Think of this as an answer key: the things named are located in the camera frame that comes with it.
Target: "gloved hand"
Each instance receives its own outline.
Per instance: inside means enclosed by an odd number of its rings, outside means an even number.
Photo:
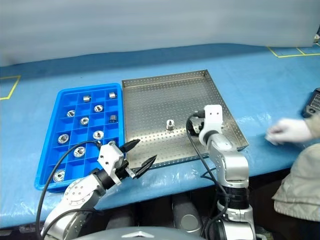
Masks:
[[[267,130],[265,139],[277,145],[301,143],[312,140],[313,136],[304,120],[283,118]]]

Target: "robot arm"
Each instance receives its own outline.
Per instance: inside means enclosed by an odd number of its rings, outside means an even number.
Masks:
[[[89,212],[79,211],[70,213],[56,221],[49,229],[51,222],[61,214],[70,210],[92,209],[106,190],[113,185],[120,185],[121,180],[130,176],[139,178],[154,163],[157,156],[146,160],[137,171],[131,170],[125,160],[124,153],[132,149],[140,140],[133,140],[118,148],[114,141],[100,147],[98,162],[102,170],[95,169],[93,173],[77,179],[65,190],[61,202],[52,210],[45,220],[41,235],[46,240],[70,240],[76,238],[84,223],[88,220]]]
[[[223,111],[220,105],[204,107],[204,126],[199,141],[207,147],[209,158],[216,166],[217,181],[229,197],[228,208],[215,223],[217,239],[255,240],[253,210],[249,205],[249,166],[244,155],[222,133]],[[222,211],[225,197],[218,199]]]

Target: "stainless steel tray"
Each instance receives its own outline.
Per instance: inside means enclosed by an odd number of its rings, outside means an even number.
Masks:
[[[127,154],[130,168],[140,167],[154,155],[154,168],[198,159],[186,134],[186,121],[209,104],[222,106],[223,134],[238,150],[248,146],[207,70],[123,80],[122,89],[126,141],[141,140]],[[166,130],[169,119],[174,120],[173,131]],[[201,123],[199,119],[192,121],[195,127]],[[198,138],[193,140],[208,156]]]

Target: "blue plastic sheet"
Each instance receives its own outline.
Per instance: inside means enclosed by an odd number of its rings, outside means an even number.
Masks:
[[[320,56],[277,58],[265,47],[209,44],[126,53],[95,54],[19,64],[1,77],[21,75],[10,99],[1,100],[0,228],[33,223],[41,192],[34,180],[57,93],[61,89],[124,79],[208,69],[249,142],[242,152],[251,176],[292,165],[303,145],[274,146],[266,129],[281,117],[299,118],[320,85]],[[10,81],[1,87],[10,89]],[[111,188],[98,209],[205,187],[205,168],[191,161],[148,171]],[[61,200],[47,193],[41,219]]]

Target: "metal bearing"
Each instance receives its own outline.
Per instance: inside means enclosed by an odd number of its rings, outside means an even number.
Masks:
[[[83,101],[85,103],[89,103],[91,101],[91,96],[89,96],[89,95],[83,96]]]
[[[75,110],[70,110],[70,111],[68,111],[68,112],[66,113],[66,116],[67,116],[68,118],[71,118],[71,117],[74,117],[75,114],[76,114],[76,111],[75,111]]]
[[[97,105],[93,108],[93,111],[95,111],[96,113],[100,113],[104,110],[104,106],[102,105]]]
[[[92,137],[95,139],[95,140],[101,140],[104,138],[104,132],[103,131],[95,131],[92,135]]]
[[[111,115],[109,117],[109,123],[113,124],[117,122],[117,115]]]
[[[175,129],[175,121],[169,119],[166,121],[166,129],[171,131],[173,129]]]
[[[57,182],[62,182],[63,180],[65,180],[65,170],[60,169],[54,173],[53,181],[57,183]]]
[[[108,142],[109,145],[116,145],[116,141],[115,140],[111,140],[110,142]]]
[[[109,98],[110,99],[115,99],[117,95],[114,92],[109,92]]]
[[[62,134],[58,137],[58,143],[59,144],[65,144],[69,140],[69,135],[68,134]]]
[[[83,118],[80,119],[80,124],[81,125],[87,125],[89,123],[89,118],[87,116],[84,116]]]
[[[81,158],[83,155],[85,155],[85,153],[86,148],[84,146],[79,146],[74,150],[73,156],[75,156],[76,158]]]

